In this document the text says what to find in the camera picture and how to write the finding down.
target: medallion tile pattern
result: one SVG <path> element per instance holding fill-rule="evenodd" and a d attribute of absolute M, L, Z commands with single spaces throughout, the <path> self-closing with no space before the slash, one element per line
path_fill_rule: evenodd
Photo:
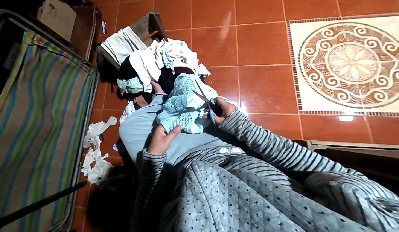
<path fill-rule="evenodd" d="M 301 113 L 399 115 L 399 16 L 288 26 Z"/>

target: blue scissors handle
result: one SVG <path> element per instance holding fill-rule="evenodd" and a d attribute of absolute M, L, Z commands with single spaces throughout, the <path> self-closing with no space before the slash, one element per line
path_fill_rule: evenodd
<path fill-rule="evenodd" d="M 209 101 L 215 106 L 214 109 L 212 109 L 212 108 L 209 109 L 209 117 L 211 118 L 211 122 L 212 122 L 213 124 L 215 124 L 214 115 L 217 116 L 217 117 L 221 117 L 221 115 L 222 115 L 222 109 L 221 109 L 219 106 L 217 106 L 217 105 L 215 104 L 214 98 L 211 98 Z"/>

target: striped sleeve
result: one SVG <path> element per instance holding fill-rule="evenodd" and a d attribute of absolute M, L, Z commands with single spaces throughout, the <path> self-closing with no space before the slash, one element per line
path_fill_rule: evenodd
<path fill-rule="evenodd" d="M 139 187 L 131 219 L 131 230 L 158 231 L 158 223 L 165 204 L 166 154 L 151 154 L 143 150 L 139 172 Z"/>
<path fill-rule="evenodd" d="M 300 146 L 290 139 L 281 137 L 251 122 L 236 109 L 219 126 L 244 141 L 254 152 L 259 153 L 265 162 L 288 171 L 343 172 L 363 176 L 361 173 L 343 167 L 329 158 Z"/>

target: patterned fabric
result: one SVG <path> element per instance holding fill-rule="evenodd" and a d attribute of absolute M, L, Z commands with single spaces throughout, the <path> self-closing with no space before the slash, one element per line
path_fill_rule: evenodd
<path fill-rule="evenodd" d="M 95 71 L 33 32 L 0 102 L 0 217 L 69 187 Z M 67 197 L 1 231 L 45 231 Z"/>
<path fill-rule="evenodd" d="M 159 212 L 160 231 L 399 231 L 399 198 L 361 173 L 256 126 L 238 109 L 220 128 L 252 151 L 227 145 L 188 154 L 163 210 L 166 154 L 144 151 L 132 231 L 157 230 Z M 308 178 L 302 186 L 280 169 Z"/>
<path fill-rule="evenodd" d="M 200 93 L 195 81 L 200 85 L 207 99 L 218 96 L 217 91 L 205 85 L 197 75 L 180 74 L 175 79 L 174 89 L 162 105 L 162 112 L 156 119 L 167 132 L 180 125 L 184 132 L 198 134 L 208 126 L 207 119 L 202 118 L 207 105 L 193 92 Z"/>

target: gray striped pajamas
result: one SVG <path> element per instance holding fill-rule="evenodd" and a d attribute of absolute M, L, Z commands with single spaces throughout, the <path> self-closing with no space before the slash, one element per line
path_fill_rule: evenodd
<path fill-rule="evenodd" d="M 170 199 L 166 154 L 144 150 L 132 231 L 399 231 L 399 198 L 361 173 L 256 126 L 238 109 L 219 127 L 253 152 L 188 151 Z M 280 170 L 309 177 L 298 183 Z"/>

